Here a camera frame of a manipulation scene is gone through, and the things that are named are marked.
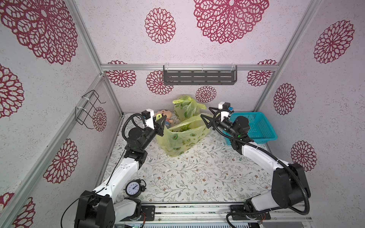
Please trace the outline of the plain green plastic bag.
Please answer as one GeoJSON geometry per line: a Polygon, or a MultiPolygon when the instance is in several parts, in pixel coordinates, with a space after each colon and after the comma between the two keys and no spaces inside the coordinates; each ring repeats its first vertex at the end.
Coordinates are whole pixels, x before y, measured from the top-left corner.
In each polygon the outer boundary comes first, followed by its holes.
{"type": "Polygon", "coordinates": [[[168,156],[177,157],[193,148],[209,133],[210,129],[199,114],[175,126],[165,128],[163,136],[157,136],[157,142],[168,156]]]}

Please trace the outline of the avocado print green plastic bag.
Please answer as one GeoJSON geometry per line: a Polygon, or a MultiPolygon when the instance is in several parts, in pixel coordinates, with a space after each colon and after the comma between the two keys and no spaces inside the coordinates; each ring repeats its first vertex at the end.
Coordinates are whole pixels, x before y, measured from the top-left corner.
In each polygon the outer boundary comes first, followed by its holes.
{"type": "Polygon", "coordinates": [[[207,107],[198,103],[195,99],[188,95],[183,95],[179,99],[173,101],[174,114],[182,122],[193,116],[197,116],[207,107]]]}

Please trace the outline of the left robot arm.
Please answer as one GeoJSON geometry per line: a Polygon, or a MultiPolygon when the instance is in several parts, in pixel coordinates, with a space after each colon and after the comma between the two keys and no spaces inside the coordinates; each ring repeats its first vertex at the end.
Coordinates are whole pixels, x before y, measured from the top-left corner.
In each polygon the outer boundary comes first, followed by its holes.
{"type": "Polygon", "coordinates": [[[141,201],[128,197],[120,203],[116,198],[127,181],[137,173],[147,158],[146,148],[155,136],[163,136],[166,116],[155,115],[147,109],[131,115],[127,123],[139,117],[143,128],[136,125],[125,135],[126,124],[122,127],[122,137],[126,141],[125,152],[111,175],[93,191],[84,191],[76,200],[78,206],[74,226],[76,228],[113,228],[115,223],[127,217],[139,217],[142,213],[141,201]]]}

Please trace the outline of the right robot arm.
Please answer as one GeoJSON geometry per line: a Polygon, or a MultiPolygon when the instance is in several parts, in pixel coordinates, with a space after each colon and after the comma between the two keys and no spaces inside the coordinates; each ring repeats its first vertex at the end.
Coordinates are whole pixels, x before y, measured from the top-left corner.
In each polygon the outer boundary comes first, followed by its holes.
{"type": "Polygon", "coordinates": [[[236,214],[253,216],[280,209],[290,209],[300,215],[309,214],[311,193],[304,168],[259,147],[248,135],[248,118],[239,116],[234,122],[230,120],[234,111],[228,103],[209,110],[213,116],[200,115],[206,127],[229,139],[233,150],[251,159],[272,176],[271,189],[247,199],[244,208],[236,214]]]}

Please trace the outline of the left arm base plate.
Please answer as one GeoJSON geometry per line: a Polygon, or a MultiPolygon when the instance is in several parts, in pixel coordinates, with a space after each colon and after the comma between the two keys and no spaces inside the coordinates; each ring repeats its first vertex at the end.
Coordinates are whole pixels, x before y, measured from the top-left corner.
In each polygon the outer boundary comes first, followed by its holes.
{"type": "Polygon", "coordinates": [[[156,213],[155,205],[142,205],[141,213],[139,216],[133,215],[121,220],[121,222],[132,222],[132,221],[154,221],[156,213]]]}

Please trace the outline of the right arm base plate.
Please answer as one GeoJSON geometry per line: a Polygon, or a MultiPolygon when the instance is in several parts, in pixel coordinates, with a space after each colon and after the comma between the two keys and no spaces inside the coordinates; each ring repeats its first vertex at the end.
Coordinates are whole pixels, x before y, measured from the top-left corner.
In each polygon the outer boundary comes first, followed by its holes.
{"type": "Polygon", "coordinates": [[[245,204],[232,204],[230,210],[233,220],[270,220],[269,212],[258,213],[255,209],[247,209],[245,204]]]}

